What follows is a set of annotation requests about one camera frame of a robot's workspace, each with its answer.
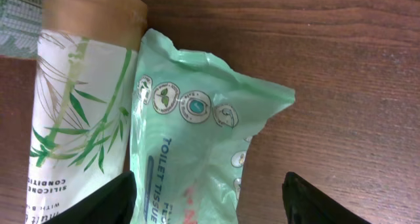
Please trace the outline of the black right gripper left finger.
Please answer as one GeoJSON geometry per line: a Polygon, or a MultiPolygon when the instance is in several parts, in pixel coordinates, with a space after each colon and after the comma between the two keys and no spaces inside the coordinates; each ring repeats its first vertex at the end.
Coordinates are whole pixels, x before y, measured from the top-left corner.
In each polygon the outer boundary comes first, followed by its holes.
{"type": "Polygon", "coordinates": [[[44,224],[129,224],[136,197],[135,175],[126,171],[44,224]]]}

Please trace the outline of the mint green wipes pack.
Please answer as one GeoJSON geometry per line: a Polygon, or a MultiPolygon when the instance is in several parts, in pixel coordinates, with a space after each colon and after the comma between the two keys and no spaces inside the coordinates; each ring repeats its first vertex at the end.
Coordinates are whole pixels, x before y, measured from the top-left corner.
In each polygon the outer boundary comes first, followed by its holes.
{"type": "Polygon", "coordinates": [[[133,91],[133,223],[236,223],[251,140],[291,106],[294,90],[233,71],[223,59],[181,50],[150,29],[133,91]]]}

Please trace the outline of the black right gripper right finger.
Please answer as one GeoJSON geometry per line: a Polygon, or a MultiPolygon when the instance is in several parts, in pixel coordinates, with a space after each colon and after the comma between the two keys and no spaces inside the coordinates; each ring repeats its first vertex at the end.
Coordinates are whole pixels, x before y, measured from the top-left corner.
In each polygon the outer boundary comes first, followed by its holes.
{"type": "Polygon", "coordinates": [[[288,224],[369,224],[292,171],[285,175],[282,198],[288,224]]]}

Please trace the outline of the white cream tube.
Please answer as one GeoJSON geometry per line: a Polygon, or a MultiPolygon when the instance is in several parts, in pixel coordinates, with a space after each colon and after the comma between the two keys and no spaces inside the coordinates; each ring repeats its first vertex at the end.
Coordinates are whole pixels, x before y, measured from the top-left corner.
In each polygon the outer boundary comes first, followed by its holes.
{"type": "Polygon", "coordinates": [[[47,222],[122,172],[146,15],[141,0],[43,0],[27,224],[47,222]]]}

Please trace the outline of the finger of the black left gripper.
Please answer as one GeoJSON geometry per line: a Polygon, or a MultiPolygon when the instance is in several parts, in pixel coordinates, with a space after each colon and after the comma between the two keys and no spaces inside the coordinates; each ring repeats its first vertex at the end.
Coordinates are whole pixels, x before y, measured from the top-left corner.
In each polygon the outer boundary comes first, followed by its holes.
{"type": "Polygon", "coordinates": [[[34,59],[43,0],[1,0],[1,55],[34,59]]]}

